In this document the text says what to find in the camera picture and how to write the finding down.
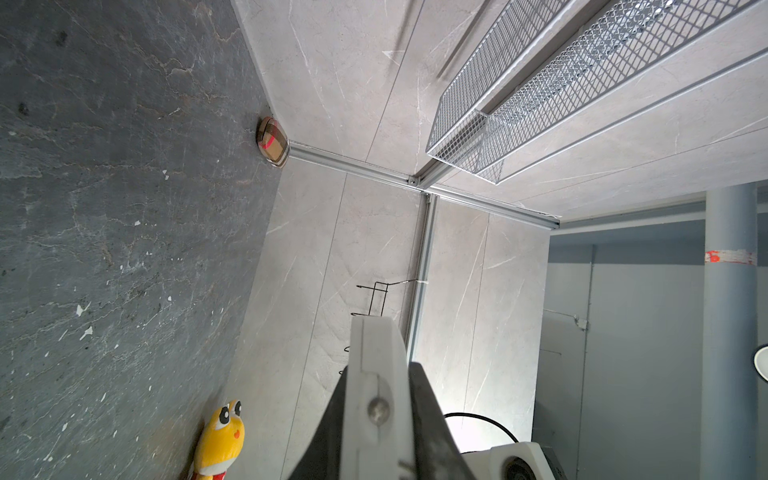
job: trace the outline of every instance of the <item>white lamp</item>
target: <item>white lamp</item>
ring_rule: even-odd
[[[768,345],[763,345],[757,349],[754,362],[757,373],[768,382]]]

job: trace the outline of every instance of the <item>plaid pouch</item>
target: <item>plaid pouch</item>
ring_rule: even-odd
[[[256,143],[259,144],[261,154],[275,167],[283,168],[290,146],[283,128],[272,117],[264,117],[256,132]]]

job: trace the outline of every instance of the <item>dark stone floor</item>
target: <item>dark stone floor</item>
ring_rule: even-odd
[[[0,476],[178,478],[280,178],[232,6],[4,0],[0,82]]]

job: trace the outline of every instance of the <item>yellow plush toy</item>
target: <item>yellow plush toy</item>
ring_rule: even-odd
[[[192,480],[223,480],[243,449],[245,427],[240,420],[241,409],[240,400],[235,400],[210,417],[194,453]]]

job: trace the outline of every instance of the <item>bolt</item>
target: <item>bolt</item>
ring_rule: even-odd
[[[381,397],[376,397],[368,404],[368,418],[371,423],[381,426],[389,420],[389,402]]]

